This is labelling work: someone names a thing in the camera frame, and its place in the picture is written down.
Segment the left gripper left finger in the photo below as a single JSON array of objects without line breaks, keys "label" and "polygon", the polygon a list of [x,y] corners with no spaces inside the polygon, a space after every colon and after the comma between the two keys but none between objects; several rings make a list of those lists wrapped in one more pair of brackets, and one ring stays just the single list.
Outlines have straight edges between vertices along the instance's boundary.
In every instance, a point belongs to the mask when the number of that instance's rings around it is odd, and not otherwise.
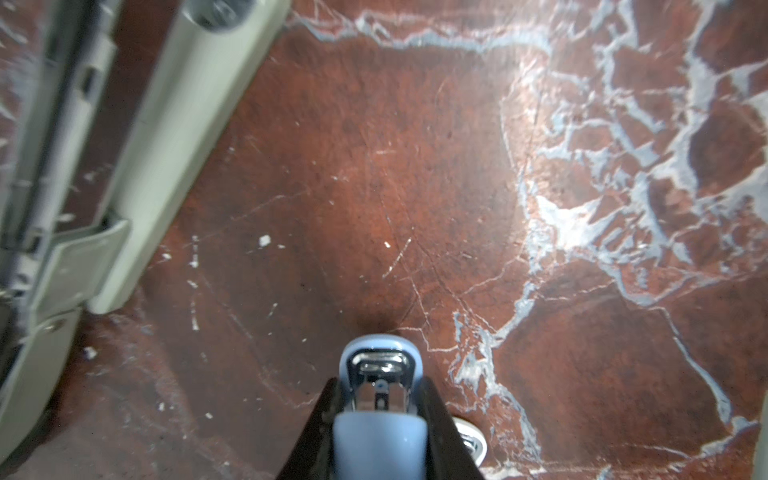
[{"label": "left gripper left finger", "polygon": [[315,402],[277,479],[333,478],[333,422],[340,412],[341,381],[331,378]]}]

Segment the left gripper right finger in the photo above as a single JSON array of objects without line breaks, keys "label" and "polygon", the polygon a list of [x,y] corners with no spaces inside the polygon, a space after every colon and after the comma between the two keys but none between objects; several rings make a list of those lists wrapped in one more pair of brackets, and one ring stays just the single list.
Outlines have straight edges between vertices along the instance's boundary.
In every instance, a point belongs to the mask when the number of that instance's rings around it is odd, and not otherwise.
[{"label": "left gripper right finger", "polygon": [[482,480],[482,473],[429,377],[423,377],[418,385],[418,414],[427,424],[426,478]]}]

